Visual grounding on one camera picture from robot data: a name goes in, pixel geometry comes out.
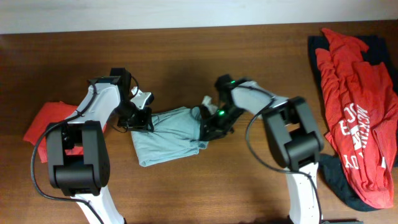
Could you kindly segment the light grey t-shirt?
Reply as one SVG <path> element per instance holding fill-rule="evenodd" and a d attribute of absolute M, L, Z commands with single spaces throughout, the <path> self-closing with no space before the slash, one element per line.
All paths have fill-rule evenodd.
<path fill-rule="evenodd" d="M 200 140 L 200 109 L 180 107 L 152 116 L 153 132 L 133 131 L 133 145 L 142 167 L 197 155 L 206 149 Z"/>

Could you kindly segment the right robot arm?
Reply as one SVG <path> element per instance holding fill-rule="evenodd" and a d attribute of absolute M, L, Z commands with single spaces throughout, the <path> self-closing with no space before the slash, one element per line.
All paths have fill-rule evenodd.
<path fill-rule="evenodd" d="M 266 168 L 285 174 L 289 190 L 290 223 L 322 223 L 317 192 L 317 171 L 324 147 L 318 125 L 301 96 L 287 98 L 262 88 L 256 81 L 234 80 L 226 74 L 218 77 L 215 88 L 218 104 L 205 96 L 200 105 L 200 140 L 214 141 L 233 132 L 244 112 L 253 115 L 245 142 L 254 158 Z M 266 139 L 277 167 L 263 161 L 251 146 L 249 135 L 255 120 L 262 119 Z"/>

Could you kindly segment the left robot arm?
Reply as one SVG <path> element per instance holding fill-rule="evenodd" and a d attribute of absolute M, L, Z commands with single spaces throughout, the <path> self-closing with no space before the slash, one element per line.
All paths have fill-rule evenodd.
<path fill-rule="evenodd" d="M 111 173 L 104 128 L 112 115 L 126 131 L 153 132 L 148 107 L 154 97 L 131 86 L 125 68 L 89 80 L 88 93 L 78 108 L 45 132 L 50 185 L 63 199 L 77 203 L 90 223 L 125 223 L 108 189 Z"/>

